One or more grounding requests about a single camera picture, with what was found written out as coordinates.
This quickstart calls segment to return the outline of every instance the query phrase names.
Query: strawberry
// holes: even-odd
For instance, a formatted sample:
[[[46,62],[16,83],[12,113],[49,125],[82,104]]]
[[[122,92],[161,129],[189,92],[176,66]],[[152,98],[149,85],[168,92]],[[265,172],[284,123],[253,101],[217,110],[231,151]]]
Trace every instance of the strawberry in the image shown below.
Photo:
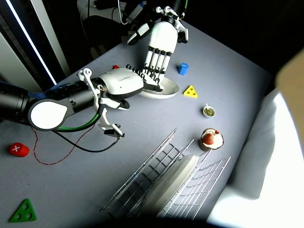
[[[210,133],[206,134],[203,138],[203,143],[205,143],[207,145],[213,144],[212,134],[210,134]]]

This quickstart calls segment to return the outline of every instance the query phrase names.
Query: white plate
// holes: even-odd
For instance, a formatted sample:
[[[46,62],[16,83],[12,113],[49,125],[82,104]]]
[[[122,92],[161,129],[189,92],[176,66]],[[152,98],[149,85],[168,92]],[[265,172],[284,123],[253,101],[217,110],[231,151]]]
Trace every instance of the white plate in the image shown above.
[[[143,200],[141,215],[156,217],[191,174],[200,157],[178,159],[159,179]]]
[[[143,89],[140,95],[153,99],[165,99],[173,97],[179,91],[178,85],[166,77],[163,78],[161,85],[164,87],[161,92]]]

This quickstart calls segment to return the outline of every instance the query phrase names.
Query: hole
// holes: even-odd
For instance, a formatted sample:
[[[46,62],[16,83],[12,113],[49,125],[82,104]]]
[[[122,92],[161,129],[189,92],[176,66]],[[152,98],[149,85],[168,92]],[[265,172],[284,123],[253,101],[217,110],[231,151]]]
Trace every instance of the hole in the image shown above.
[[[26,215],[26,218],[27,218],[27,219],[30,219],[32,216],[33,216],[32,213],[28,213],[28,214]]]
[[[19,220],[21,218],[21,214],[17,214],[16,216],[15,216],[15,219],[17,219],[17,220]]]
[[[24,204],[23,206],[22,206],[22,209],[24,209],[24,210],[27,210],[29,208],[29,205],[28,204]]]

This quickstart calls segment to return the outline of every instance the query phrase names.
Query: green triangle block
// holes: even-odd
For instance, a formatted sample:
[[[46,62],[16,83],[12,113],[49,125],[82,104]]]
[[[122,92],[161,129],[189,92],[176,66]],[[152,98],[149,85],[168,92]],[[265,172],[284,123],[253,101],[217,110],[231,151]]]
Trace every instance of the green triangle block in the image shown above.
[[[36,213],[30,199],[25,199],[9,222],[29,222],[37,220]]]

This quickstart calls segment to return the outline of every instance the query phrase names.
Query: yellow triangle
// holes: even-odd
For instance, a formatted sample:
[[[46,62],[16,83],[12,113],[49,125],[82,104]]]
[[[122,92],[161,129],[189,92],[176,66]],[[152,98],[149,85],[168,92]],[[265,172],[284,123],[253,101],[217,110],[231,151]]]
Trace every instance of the yellow triangle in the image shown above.
[[[198,93],[195,91],[195,89],[193,88],[193,86],[189,86],[188,89],[186,89],[186,91],[184,92],[185,96],[190,96],[190,97],[194,97],[194,98],[198,98]]]

